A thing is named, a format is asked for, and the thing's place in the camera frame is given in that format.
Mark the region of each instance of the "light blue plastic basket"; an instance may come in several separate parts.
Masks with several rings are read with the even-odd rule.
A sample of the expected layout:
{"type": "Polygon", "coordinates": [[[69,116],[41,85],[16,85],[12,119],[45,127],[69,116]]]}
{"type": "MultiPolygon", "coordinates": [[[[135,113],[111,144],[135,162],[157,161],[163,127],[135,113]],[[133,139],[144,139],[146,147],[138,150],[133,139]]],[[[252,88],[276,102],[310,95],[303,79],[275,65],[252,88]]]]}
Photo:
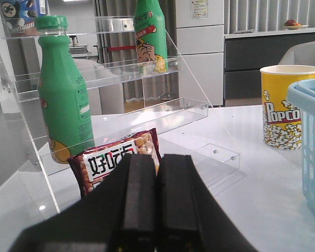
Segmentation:
{"type": "Polygon", "coordinates": [[[315,79],[291,84],[287,100],[301,110],[302,189],[315,214],[315,79]]]}

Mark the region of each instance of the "yellow popcorn bucket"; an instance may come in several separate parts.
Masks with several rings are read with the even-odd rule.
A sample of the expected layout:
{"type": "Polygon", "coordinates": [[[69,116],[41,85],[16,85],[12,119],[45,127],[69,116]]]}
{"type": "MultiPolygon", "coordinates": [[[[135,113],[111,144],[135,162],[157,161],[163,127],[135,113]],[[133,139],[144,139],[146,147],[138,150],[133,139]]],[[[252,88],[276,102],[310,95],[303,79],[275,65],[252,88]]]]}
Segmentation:
{"type": "Polygon", "coordinates": [[[260,72],[264,142],[282,150],[300,148],[300,110],[286,100],[287,89],[296,81],[315,79],[315,67],[276,65],[263,67],[260,72]]]}

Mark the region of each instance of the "table surface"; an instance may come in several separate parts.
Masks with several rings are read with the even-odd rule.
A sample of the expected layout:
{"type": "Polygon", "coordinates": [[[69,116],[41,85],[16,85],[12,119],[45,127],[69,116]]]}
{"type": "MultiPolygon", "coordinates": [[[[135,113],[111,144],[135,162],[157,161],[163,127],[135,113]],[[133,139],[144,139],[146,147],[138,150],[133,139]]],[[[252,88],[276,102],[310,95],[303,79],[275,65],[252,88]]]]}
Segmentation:
{"type": "MultiPolygon", "coordinates": [[[[261,106],[209,109],[207,118],[159,135],[160,151],[171,153],[163,146],[168,140],[190,150],[214,144],[239,152],[240,167],[233,178],[209,187],[226,214],[260,252],[315,251],[315,217],[302,194],[301,150],[266,146],[262,129],[261,106]]],[[[52,176],[60,185],[54,191],[78,200],[75,178],[64,185],[62,175],[52,176]]],[[[23,228],[54,214],[46,189],[42,173],[22,172],[0,188],[0,251],[23,228]]]]}

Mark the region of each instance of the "green plastic bottle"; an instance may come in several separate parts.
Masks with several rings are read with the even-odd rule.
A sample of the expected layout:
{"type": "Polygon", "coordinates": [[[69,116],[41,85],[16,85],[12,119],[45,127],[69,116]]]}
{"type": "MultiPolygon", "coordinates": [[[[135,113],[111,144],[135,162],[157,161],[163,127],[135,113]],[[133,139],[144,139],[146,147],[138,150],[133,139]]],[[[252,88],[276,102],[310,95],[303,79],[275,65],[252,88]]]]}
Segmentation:
{"type": "Polygon", "coordinates": [[[86,83],[69,52],[66,17],[37,17],[35,25],[42,48],[38,92],[51,155],[68,163],[71,155],[94,146],[86,83]]]}
{"type": "Polygon", "coordinates": [[[138,0],[134,14],[138,62],[143,73],[167,71],[165,20],[158,0],[138,0]]]}

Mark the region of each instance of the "white refrigerator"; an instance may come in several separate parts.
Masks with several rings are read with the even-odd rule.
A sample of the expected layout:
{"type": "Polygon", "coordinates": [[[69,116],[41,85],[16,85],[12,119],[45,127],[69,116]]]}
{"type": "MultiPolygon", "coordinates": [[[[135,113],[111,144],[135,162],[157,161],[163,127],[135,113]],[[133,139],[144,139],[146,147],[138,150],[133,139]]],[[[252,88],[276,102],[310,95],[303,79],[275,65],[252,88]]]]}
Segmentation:
{"type": "Polygon", "coordinates": [[[203,100],[205,96],[199,84],[209,105],[221,106],[224,92],[224,0],[176,0],[175,6],[177,47],[184,59],[179,72],[179,95],[203,100]]]}

